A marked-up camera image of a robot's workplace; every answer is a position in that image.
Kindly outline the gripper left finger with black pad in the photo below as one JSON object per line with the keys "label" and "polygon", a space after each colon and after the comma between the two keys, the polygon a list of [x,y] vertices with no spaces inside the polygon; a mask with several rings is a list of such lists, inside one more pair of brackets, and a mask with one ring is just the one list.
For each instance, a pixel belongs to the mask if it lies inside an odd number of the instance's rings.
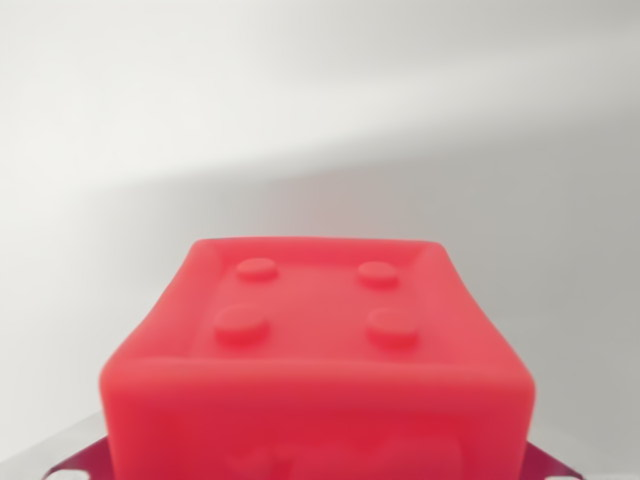
{"label": "gripper left finger with black pad", "polygon": [[2,479],[110,479],[102,413],[95,413],[1,462]]}

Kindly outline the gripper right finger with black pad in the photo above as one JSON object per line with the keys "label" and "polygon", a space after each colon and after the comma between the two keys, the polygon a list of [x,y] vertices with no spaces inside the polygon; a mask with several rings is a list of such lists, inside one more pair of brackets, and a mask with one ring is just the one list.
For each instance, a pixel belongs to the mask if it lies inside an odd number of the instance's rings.
{"label": "gripper right finger with black pad", "polygon": [[638,479],[639,441],[537,417],[529,433],[530,479]]}

